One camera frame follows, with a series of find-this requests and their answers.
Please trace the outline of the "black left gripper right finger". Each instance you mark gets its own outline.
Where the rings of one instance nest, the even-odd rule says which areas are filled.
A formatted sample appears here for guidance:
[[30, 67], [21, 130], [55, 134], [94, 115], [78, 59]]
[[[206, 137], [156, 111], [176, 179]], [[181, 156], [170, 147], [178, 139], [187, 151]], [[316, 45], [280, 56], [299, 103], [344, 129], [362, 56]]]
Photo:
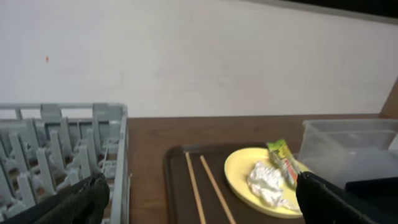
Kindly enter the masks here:
[[312, 172], [297, 179], [296, 198], [306, 223], [391, 223], [397, 216], [382, 212]]

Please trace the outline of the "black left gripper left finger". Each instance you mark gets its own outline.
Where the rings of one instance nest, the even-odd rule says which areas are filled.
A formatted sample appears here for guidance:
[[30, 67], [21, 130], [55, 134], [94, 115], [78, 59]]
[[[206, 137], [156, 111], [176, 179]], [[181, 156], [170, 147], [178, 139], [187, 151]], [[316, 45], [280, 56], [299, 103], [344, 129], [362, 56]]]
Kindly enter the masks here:
[[94, 173], [2, 223], [100, 224], [109, 196], [110, 189], [105, 176]]

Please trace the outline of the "white tissue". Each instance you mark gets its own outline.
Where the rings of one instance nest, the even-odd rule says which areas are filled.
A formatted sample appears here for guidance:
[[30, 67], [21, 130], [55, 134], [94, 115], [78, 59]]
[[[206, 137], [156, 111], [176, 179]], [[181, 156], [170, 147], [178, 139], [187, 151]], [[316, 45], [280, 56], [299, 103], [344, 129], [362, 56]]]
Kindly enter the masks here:
[[264, 204], [272, 207], [282, 207], [299, 212], [299, 206], [284, 198], [284, 177], [279, 169], [267, 166], [262, 161], [257, 161], [250, 171], [246, 183], [251, 192]]

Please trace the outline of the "green snack wrapper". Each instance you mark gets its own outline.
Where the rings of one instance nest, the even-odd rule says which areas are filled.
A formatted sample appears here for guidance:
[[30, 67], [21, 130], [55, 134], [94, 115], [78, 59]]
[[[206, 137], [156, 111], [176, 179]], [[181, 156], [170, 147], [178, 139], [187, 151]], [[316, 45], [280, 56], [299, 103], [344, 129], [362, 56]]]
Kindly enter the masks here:
[[288, 144], [284, 139], [280, 139], [267, 143], [267, 147], [271, 160], [279, 167], [287, 183], [295, 189], [302, 170], [293, 157]]

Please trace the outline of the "wooden chopstick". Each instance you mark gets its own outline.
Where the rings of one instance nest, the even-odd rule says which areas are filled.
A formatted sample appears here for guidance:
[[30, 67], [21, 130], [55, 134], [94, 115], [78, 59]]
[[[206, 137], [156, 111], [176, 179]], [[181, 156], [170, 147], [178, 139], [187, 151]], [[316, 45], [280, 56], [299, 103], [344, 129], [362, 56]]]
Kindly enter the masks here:
[[220, 201], [220, 204], [221, 204], [221, 206], [222, 206], [222, 208], [223, 208], [223, 210], [224, 210], [224, 212], [225, 212], [225, 214], [226, 214], [226, 216], [228, 218], [229, 223], [230, 224], [236, 224], [236, 221], [235, 221], [235, 219], [234, 219], [234, 217], [233, 217], [233, 215], [231, 213], [231, 210], [229, 209], [228, 204], [226, 203], [226, 200], [224, 199], [223, 194], [221, 193], [221, 190], [218, 187], [218, 184], [217, 184], [217, 182], [216, 182], [216, 180], [215, 180], [215, 178], [214, 178], [214, 176], [213, 176], [213, 174], [212, 174], [212, 172], [211, 172], [211, 170], [210, 170], [210, 168], [208, 166], [208, 163], [207, 163], [205, 157], [204, 156], [200, 156], [200, 160], [201, 160], [201, 163], [202, 163], [202, 165], [203, 165], [203, 167], [204, 167], [204, 169], [206, 171], [206, 174], [207, 174], [207, 176], [208, 176], [208, 178], [209, 178], [209, 180], [210, 180], [210, 182], [211, 182], [211, 184], [212, 184], [212, 186], [213, 186], [213, 188], [215, 190], [215, 193], [216, 193], [216, 195], [218, 197], [218, 200]]
[[200, 218], [200, 223], [201, 224], [206, 224], [205, 214], [204, 214], [204, 211], [203, 211], [200, 194], [199, 194], [198, 187], [197, 187], [195, 173], [194, 173], [194, 170], [193, 170], [192, 161], [190, 159], [190, 154], [188, 152], [185, 153], [185, 158], [186, 158], [186, 161], [187, 161], [188, 172], [189, 172], [189, 176], [190, 176], [190, 181], [192, 183], [192, 189], [193, 189], [193, 194], [194, 194], [194, 198], [195, 198], [195, 203], [197, 205], [197, 210], [198, 210], [198, 215], [199, 215], [199, 218]]

